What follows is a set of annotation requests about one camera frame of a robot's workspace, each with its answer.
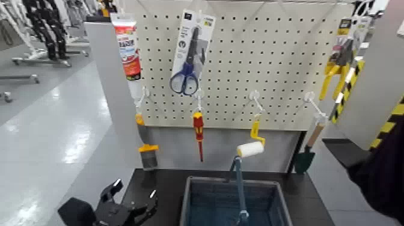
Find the paint roller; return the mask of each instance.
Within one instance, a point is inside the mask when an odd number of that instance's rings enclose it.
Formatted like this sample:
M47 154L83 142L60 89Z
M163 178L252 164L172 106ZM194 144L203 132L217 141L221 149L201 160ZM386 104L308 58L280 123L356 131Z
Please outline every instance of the paint roller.
M237 154L240 157L249 157L255 154L263 153L265 146L265 138L258 136L258 130L260 127L260 114L255 116L255 120L252 124L251 132L249 133L252 139L258 140L246 144L237 146Z

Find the black cloth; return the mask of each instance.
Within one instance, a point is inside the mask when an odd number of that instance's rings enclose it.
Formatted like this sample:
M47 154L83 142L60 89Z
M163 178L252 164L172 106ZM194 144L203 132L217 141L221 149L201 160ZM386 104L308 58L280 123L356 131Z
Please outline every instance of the black cloth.
M372 208L404 225L404 117L366 161L347 171Z

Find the white paint roller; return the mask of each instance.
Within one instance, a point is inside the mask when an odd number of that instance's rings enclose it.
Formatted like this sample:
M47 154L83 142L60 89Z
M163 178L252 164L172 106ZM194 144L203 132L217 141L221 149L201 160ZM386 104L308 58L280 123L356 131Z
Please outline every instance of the white paint roller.
M240 157L249 157L263 152L264 145L261 141L255 141L237 146L237 154Z

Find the hazard stripe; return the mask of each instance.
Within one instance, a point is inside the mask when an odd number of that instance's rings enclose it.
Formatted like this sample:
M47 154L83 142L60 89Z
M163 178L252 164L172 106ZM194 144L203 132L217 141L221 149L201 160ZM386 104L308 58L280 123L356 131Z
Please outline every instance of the hazard stripe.
M397 122L403 120L403 117L404 96L400 99L400 102L397 104L397 106L394 107L393 111L391 111L390 118L382 126L376 139L370 144L370 151L378 148L379 145L383 143L383 140L388 137L389 133L394 129L394 126L397 124Z
M351 67L350 70L354 69L354 73L349 81L345 81L345 86L341 90L340 95L343 95L339 102L335 102L336 106L334 110L331 112L331 121L332 123L337 123L338 117L341 115L342 111L344 110L344 105L348 101L349 95L352 92L353 87L355 86L358 76L360 75L363 67L365 65L364 60L360 60L357 62L356 66Z

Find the scissors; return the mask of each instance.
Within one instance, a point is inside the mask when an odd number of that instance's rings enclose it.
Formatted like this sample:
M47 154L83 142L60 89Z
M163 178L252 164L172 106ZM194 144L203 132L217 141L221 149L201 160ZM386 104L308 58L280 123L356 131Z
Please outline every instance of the scissors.
M186 56L186 61L182 66L182 70L170 79L170 88L175 93L191 96L198 90L198 78L194 71L194 56L197 55L198 35L199 28L195 27L192 32L191 43L189 44L188 54ZM203 49L201 61L204 61Z

